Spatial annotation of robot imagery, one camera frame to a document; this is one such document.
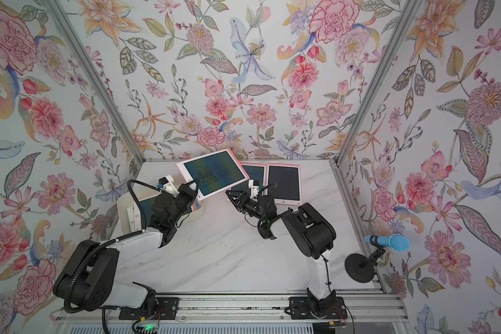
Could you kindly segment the pink writing tablet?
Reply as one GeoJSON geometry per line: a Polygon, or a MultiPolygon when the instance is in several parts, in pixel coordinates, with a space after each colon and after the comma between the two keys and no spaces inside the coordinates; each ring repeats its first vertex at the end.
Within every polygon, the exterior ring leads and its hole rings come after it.
{"type": "Polygon", "coordinates": [[[176,166],[186,182],[197,183],[199,201],[250,179],[235,154],[229,149],[181,161],[176,166]]]}
{"type": "Polygon", "coordinates": [[[233,186],[230,190],[246,192],[251,199],[257,200],[259,190],[264,187],[267,166],[265,164],[242,163],[242,167],[248,174],[249,180],[233,186]]]}
{"type": "Polygon", "coordinates": [[[303,204],[300,166],[268,164],[267,181],[268,185],[274,182],[277,184],[273,196],[276,205],[299,206],[303,204]]]}

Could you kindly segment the cream plastic storage box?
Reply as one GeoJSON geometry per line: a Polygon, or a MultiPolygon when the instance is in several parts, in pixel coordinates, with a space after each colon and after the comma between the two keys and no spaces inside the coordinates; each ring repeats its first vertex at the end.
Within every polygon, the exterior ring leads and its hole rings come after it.
{"type": "MultiPolygon", "coordinates": [[[[162,189],[169,190],[169,193],[176,196],[177,189],[175,186],[158,185],[154,187],[156,190],[138,184],[133,184],[132,190],[140,201],[154,199],[162,189]]],[[[118,199],[117,209],[121,224],[121,232],[123,234],[128,234],[141,229],[141,214],[139,213],[139,209],[137,208],[130,193],[125,193],[118,199]]]]}

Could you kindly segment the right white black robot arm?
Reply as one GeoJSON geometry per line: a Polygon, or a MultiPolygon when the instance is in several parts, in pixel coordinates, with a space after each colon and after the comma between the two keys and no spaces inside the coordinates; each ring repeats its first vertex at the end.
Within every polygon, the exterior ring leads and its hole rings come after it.
{"type": "Polygon", "coordinates": [[[256,228],[263,239],[289,235],[306,256],[309,277],[306,296],[290,297],[285,314],[292,320],[347,320],[345,302],[331,282],[329,264],[336,239],[334,227],[309,203],[278,214],[272,195],[264,195],[263,190],[250,193],[227,190],[225,194],[238,212],[258,219],[256,228]]]}

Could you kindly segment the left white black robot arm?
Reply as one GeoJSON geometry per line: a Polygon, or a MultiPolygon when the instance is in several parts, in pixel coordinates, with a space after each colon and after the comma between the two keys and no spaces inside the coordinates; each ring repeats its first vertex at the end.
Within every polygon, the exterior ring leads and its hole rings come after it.
{"type": "Polygon", "coordinates": [[[140,229],[103,243],[85,240],[76,247],[52,290],[63,300],[65,312],[117,308],[143,320],[164,309],[153,288],[138,282],[120,283],[115,280],[116,270],[124,262],[171,242],[197,200],[198,182],[192,180],[178,188],[168,178],[163,178],[161,187],[143,183],[157,194],[147,209],[133,190],[136,183],[130,180],[127,187],[139,209],[140,229]]]}

